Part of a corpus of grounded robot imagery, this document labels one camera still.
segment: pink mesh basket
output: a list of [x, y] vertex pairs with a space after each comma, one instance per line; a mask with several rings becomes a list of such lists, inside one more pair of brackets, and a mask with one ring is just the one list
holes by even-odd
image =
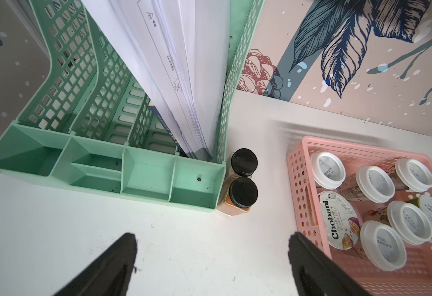
[[[415, 158], [432, 172], [432, 160], [424, 154], [312, 136], [304, 137], [296, 149], [287, 156], [296, 226], [299, 231], [371, 294], [432, 295], [432, 239], [419, 246], [405, 244], [407, 264], [395, 271], [382, 271], [368, 260], [349, 256], [344, 251], [328, 245], [318, 200], [318, 193], [325, 189], [316, 188], [314, 181], [310, 182], [314, 180], [314, 175], [309, 156], [317, 151], [328, 151], [339, 157], [346, 168], [346, 176], [355, 173], [363, 165], [389, 169], [399, 158]], [[425, 194], [432, 196], [432, 188]], [[391, 200], [406, 201], [418, 196], [418, 193], [401, 191]], [[356, 201], [351, 204], [361, 225], [364, 212], [382, 207], [382, 204], [371, 201]]]

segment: mint green desk organizer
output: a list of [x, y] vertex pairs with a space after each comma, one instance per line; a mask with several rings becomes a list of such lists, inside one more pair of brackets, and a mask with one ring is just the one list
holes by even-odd
[[227, 125], [264, 0], [231, 3], [213, 162], [180, 157], [150, 99], [78, 0], [31, 0], [50, 53], [42, 86], [0, 138], [0, 173], [37, 185], [216, 208]]

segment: stack of white paper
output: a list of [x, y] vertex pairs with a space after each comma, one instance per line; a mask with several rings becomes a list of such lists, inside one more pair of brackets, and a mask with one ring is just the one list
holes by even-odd
[[83, 0], [188, 157], [212, 158], [230, 0]]

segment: floral wallpaper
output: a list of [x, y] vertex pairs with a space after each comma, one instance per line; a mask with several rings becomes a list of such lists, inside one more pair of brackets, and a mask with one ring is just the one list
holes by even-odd
[[265, 3], [238, 89], [432, 136], [432, 0]]

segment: red flower illustration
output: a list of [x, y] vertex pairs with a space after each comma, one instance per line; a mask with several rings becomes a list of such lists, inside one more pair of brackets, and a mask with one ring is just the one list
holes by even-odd
[[280, 98], [283, 79], [277, 67], [272, 65], [268, 56], [258, 49], [251, 49], [247, 55], [238, 90], [253, 92], [271, 98]]

